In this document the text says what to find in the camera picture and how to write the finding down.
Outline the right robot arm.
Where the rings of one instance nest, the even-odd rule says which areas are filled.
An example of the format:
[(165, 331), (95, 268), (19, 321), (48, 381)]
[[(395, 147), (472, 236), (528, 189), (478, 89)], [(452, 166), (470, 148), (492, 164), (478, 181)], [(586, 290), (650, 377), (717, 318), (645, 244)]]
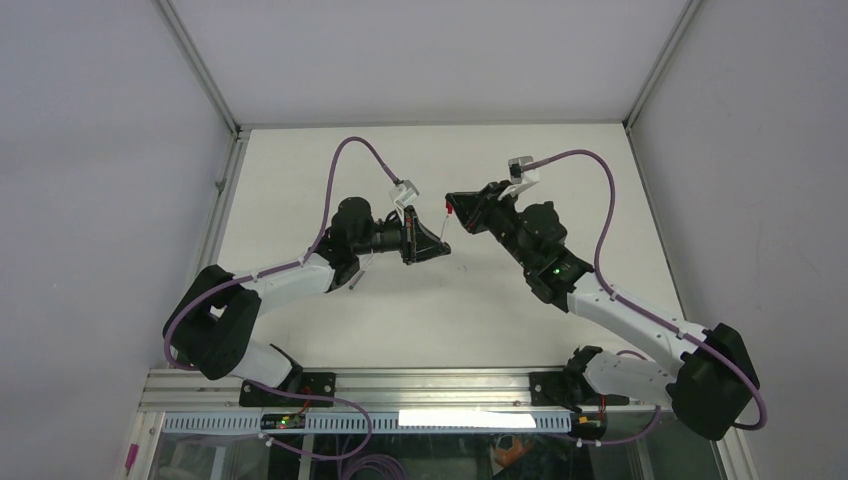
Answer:
[(511, 255), (542, 303), (605, 328), (642, 354), (575, 350), (553, 386), (541, 387), (548, 402), (578, 412), (605, 396), (627, 397), (671, 409), (708, 440), (732, 428), (765, 426), (768, 410), (738, 331), (662, 315), (627, 298), (566, 247), (567, 230), (552, 202), (518, 211), (506, 190), (505, 182), (490, 183), (478, 192), (448, 193), (445, 200), (464, 230), (490, 233)]

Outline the white black marker pen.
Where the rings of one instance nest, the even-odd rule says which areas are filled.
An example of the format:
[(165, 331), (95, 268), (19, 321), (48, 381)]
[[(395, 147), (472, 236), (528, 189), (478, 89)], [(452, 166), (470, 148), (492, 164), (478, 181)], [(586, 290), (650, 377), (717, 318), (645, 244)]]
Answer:
[(362, 278), (365, 276), (368, 268), (372, 264), (374, 258), (375, 258), (375, 255), (372, 254), (372, 255), (369, 255), (367, 258), (364, 259), (364, 262), (361, 264), (359, 271), (353, 276), (350, 283), (348, 284), (349, 290), (354, 290), (358, 286), (358, 284), (360, 283)]

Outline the thin white red pen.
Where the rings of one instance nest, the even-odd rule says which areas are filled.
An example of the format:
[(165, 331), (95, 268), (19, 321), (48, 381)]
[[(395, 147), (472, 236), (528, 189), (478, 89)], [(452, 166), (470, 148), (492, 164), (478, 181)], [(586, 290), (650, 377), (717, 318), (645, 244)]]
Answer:
[(448, 214), (446, 214), (446, 215), (445, 215), (445, 217), (444, 217), (444, 219), (443, 219), (443, 222), (442, 222), (442, 225), (441, 225), (441, 229), (440, 229), (440, 232), (439, 232), (439, 242), (440, 242), (441, 244), (446, 244), (446, 243), (447, 243), (447, 242), (446, 242), (446, 238), (445, 238), (445, 234), (446, 234), (446, 229), (447, 229), (447, 227), (448, 227), (448, 225), (449, 225), (450, 217), (451, 217), (451, 215), (448, 213)]

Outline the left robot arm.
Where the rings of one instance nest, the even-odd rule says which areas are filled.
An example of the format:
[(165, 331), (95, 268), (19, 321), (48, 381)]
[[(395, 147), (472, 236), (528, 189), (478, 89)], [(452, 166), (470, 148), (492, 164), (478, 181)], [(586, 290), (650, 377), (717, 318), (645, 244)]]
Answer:
[(388, 252), (411, 265), (446, 256), (451, 248), (421, 223), (412, 206), (376, 220), (367, 200), (346, 198), (304, 260), (242, 282), (219, 265), (205, 267), (166, 322), (165, 345), (209, 380), (235, 376), (261, 383), (275, 405), (288, 406), (300, 395), (303, 368), (281, 348), (253, 339), (257, 319), (347, 285), (366, 256)]

